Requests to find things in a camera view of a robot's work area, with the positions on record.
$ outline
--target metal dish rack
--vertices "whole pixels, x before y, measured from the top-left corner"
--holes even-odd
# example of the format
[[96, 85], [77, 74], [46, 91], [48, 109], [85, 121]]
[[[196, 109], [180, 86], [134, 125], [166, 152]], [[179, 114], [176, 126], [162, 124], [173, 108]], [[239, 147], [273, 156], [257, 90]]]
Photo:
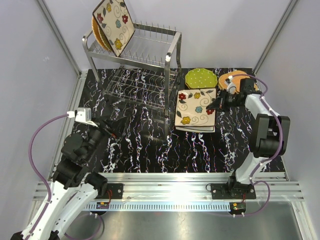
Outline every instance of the metal dish rack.
[[[88, 39], [92, 36], [92, 30], [83, 36], [82, 45], [95, 79], [104, 94], [150, 109], [163, 110], [164, 135], [167, 138], [169, 99], [181, 76], [182, 33], [175, 28], [173, 30], [170, 27], [154, 26], [153, 23], [148, 25], [135, 22], [134, 27], [135, 33], [119, 57], [102, 48], [96, 40], [89, 47]], [[177, 63], [176, 71], [171, 69], [171, 59], [174, 55]], [[121, 64], [106, 89], [102, 86], [93, 58]], [[125, 65], [140, 69], [131, 69], [129, 73]], [[134, 78], [135, 73], [144, 74], [143, 79], [147, 80]]]

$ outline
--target blue flower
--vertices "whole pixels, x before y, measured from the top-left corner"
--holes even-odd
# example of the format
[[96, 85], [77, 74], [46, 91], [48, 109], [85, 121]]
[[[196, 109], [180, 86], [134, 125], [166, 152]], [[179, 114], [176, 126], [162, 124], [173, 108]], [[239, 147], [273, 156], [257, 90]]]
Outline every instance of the blue flower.
[[201, 106], [197, 106], [197, 107], [195, 108], [195, 111], [196, 111], [198, 114], [202, 113], [202, 107], [201, 107]]
[[119, 21], [119, 19], [115, 21], [115, 25], [118, 29], [121, 27], [121, 22]]

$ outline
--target green plate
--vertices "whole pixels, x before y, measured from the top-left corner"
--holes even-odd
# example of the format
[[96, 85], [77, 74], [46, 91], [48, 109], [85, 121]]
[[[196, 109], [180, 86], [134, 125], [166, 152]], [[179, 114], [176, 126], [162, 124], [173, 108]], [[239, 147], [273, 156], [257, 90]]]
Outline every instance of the green plate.
[[215, 88], [218, 80], [212, 71], [205, 68], [196, 68], [187, 73], [185, 84], [190, 89]]

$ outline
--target white wall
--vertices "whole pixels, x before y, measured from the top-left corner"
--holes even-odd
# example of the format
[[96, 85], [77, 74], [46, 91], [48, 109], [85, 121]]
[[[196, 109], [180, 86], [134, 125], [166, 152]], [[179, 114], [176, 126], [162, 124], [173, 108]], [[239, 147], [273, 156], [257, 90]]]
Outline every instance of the white wall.
[[269, 86], [268, 102], [291, 118], [284, 161], [289, 177], [299, 181], [320, 238], [319, 9], [320, 1], [299, 1], [258, 77]]
[[[45, 0], [74, 59], [90, 69], [82, 36], [101, 0]], [[289, 0], [126, 0], [137, 22], [182, 32], [182, 67], [253, 68]], [[101, 63], [97, 67], [111, 68]]]
[[[39, 181], [29, 165], [34, 131], [64, 114], [77, 76], [35, 0], [0, 1], [0, 239], [27, 226]], [[48, 176], [63, 121], [40, 132], [33, 157]]]

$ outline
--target rack shelf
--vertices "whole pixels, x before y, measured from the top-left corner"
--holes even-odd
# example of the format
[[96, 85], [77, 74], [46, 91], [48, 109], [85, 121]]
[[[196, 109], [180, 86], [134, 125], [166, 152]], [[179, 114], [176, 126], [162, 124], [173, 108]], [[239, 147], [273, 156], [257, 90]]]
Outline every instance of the rack shelf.
[[[134, 35], [119, 57], [102, 48], [94, 39], [92, 30], [82, 38], [83, 49], [95, 79], [106, 95], [147, 108], [161, 109], [164, 112], [164, 117], [168, 118], [170, 94], [175, 83], [179, 82], [181, 75], [182, 34], [175, 29], [170, 29], [170, 27], [163, 26], [162, 28], [153, 24], [134, 23], [134, 27]], [[93, 39], [90, 47], [88, 47], [89, 37]], [[173, 57], [176, 59], [177, 71], [171, 69]], [[93, 58], [121, 64], [106, 89], [102, 87]], [[136, 69], [132, 71], [133, 74], [128, 75], [124, 65], [140, 69]], [[167, 127], [165, 126], [165, 138], [169, 133]]]

